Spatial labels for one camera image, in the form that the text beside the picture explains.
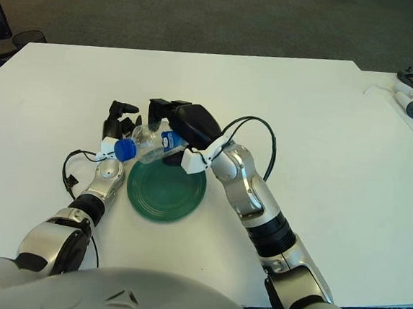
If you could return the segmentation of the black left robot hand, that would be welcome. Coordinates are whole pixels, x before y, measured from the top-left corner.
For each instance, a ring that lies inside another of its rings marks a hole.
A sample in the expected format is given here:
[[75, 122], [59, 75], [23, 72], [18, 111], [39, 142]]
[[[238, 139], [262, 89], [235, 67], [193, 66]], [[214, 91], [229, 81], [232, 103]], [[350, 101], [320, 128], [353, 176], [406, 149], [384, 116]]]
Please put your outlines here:
[[142, 117], [139, 115], [133, 122], [129, 117], [124, 119], [124, 114], [138, 114], [139, 108], [133, 104], [112, 101], [109, 108], [109, 114], [102, 126], [101, 149], [95, 155], [97, 161], [103, 161], [106, 158], [116, 158], [114, 154], [114, 144], [123, 138], [129, 138], [135, 127], [142, 124]]

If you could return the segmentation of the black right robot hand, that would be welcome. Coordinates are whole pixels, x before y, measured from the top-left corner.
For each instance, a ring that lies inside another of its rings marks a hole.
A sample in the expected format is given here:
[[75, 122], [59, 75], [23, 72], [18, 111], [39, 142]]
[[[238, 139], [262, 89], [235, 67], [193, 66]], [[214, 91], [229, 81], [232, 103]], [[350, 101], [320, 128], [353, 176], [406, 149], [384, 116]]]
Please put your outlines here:
[[216, 119], [200, 104], [151, 99], [148, 126], [158, 130], [163, 119], [188, 143], [187, 150], [179, 158], [180, 166], [189, 175], [210, 168], [214, 158], [221, 154], [227, 144], [228, 138], [221, 132]]

